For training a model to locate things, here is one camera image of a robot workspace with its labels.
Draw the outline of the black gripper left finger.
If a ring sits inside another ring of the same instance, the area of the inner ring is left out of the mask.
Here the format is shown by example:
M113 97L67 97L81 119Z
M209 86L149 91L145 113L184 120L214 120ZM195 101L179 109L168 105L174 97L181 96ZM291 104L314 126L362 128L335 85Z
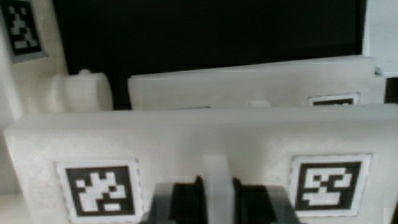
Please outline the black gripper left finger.
M202 178L190 183L158 183L149 211L138 224L206 224Z

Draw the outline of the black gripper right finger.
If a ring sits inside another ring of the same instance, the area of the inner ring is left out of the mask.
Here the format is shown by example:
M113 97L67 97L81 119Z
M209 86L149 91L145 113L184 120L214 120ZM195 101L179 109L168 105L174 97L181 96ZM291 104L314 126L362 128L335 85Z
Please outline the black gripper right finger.
M301 224L282 186L245 185L234 178L232 187L232 224Z

